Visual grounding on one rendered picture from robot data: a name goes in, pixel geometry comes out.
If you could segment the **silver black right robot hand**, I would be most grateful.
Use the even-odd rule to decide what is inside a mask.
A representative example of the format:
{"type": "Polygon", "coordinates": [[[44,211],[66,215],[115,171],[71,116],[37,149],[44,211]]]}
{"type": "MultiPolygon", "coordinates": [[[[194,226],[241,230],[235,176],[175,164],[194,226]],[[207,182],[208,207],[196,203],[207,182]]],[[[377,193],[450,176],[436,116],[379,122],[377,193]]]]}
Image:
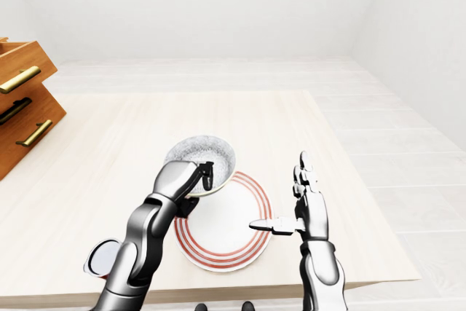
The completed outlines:
{"type": "Polygon", "coordinates": [[[308,153],[302,151],[299,165],[293,169],[293,196],[296,198],[295,218],[257,219],[249,227],[274,235],[298,232],[303,241],[328,240],[328,214],[323,194],[319,190],[317,173],[308,153]]]}

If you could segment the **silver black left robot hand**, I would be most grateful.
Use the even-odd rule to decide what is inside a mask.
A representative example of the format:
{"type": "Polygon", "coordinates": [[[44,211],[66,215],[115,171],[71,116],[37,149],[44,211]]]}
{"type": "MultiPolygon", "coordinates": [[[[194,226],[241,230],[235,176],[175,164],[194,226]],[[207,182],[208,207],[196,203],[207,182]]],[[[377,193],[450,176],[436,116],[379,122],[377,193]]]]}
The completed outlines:
{"type": "Polygon", "coordinates": [[[149,197],[168,198],[177,206],[175,215],[186,219],[200,201],[198,198],[186,199],[199,181],[202,181],[204,192],[213,189],[213,162],[170,161],[158,173],[149,197]]]}

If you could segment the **speckled patterned bowl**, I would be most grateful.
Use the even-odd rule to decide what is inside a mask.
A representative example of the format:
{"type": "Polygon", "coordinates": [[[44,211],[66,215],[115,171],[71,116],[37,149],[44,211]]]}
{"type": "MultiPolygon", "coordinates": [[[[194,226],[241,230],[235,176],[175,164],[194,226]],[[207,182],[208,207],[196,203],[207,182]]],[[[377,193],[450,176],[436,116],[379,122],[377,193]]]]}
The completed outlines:
{"type": "Polygon", "coordinates": [[[204,197],[220,190],[232,178],[236,166],[233,147],[224,139],[213,135],[197,135],[177,143],[165,157],[170,161],[192,161],[213,163],[213,188],[204,189],[200,181],[190,192],[191,197],[204,197]]]}

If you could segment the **white plate with red rings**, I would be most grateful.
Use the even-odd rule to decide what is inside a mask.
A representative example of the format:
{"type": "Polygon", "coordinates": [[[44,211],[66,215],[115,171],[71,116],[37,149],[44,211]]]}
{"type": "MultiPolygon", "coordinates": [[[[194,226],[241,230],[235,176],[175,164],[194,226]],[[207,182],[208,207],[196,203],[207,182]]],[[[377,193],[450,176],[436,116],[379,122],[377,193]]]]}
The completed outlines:
{"type": "Polygon", "coordinates": [[[271,233],[250,222],[274,217],[264,187],[237,171],[218,192],[202,197],[185,219],[174,220],[181,253],[211,272],[233,272],[252,264],[267,247],[271,233]]]}

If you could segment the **white and red mug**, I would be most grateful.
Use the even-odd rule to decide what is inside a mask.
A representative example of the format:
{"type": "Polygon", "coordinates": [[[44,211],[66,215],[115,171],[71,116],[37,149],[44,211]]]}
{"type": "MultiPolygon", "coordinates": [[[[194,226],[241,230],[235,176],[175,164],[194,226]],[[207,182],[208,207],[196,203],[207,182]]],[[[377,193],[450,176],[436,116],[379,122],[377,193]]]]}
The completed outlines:
{"type": "Polygon", "coordinates": [[[107,238],[95,245],[84,263],[83,270],[93,277],[106,279],[111,272],[122,243],[115,238],[107,238]]]}

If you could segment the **closed wooden drawer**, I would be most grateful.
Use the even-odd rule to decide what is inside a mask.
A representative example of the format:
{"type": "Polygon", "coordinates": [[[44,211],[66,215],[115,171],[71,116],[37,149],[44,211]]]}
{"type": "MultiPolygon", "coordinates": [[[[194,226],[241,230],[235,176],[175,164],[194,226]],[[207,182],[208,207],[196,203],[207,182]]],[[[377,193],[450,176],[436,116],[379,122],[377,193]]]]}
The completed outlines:
{"type": "Polygon", "coordinates": [[[8,94],[0,93],[0,114],[11,107],[14,101],[25,97],[30,98],[32,102],[4,125],[0,125],[0,129],[12,127],[14,123],[26,120],[30,116],[37,117],[41,111],[53,109],[57,103],[49,90],[42,83],[38,83],[28,87],[19,87],[8,94]]]}
{"type": "Polygon", "coordinates": [[[30,116],[26,120],[16,122],[12,127],[0,129],[0,180],[2,180],[35,145],[37,145],[48,132],[66,115],[61,107],[54,107],[41,111],[39,116],[30,116]],[[36,124],[47,119],[53,125],[30,147],[17,145],[16,141],[25,140],[37,128],[36,124]]]}

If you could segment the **wooden cabinet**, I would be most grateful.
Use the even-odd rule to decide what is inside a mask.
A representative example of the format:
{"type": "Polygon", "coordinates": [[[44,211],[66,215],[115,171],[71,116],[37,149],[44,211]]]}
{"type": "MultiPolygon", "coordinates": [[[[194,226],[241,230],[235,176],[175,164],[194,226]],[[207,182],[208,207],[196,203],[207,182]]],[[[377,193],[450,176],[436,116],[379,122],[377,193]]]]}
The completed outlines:
{"type": "Polygon", "coordinates": [[[66,115],[43,85],[57,71],[37,41],[0,37],[0,180],[66,115]]]}

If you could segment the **open wooden drawer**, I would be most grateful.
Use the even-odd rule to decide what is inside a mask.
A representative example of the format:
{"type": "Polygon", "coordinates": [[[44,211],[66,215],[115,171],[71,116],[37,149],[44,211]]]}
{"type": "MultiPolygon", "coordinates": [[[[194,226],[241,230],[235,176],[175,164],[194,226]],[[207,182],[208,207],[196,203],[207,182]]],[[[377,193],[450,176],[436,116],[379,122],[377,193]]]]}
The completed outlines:
{"type": "Polygon", "coordinates": [[[42,83],[57,71],[54,63],[37,41],[0,42],[0,84],[32,66],[38,66],[41,73],[19,87],[42,83]]]}

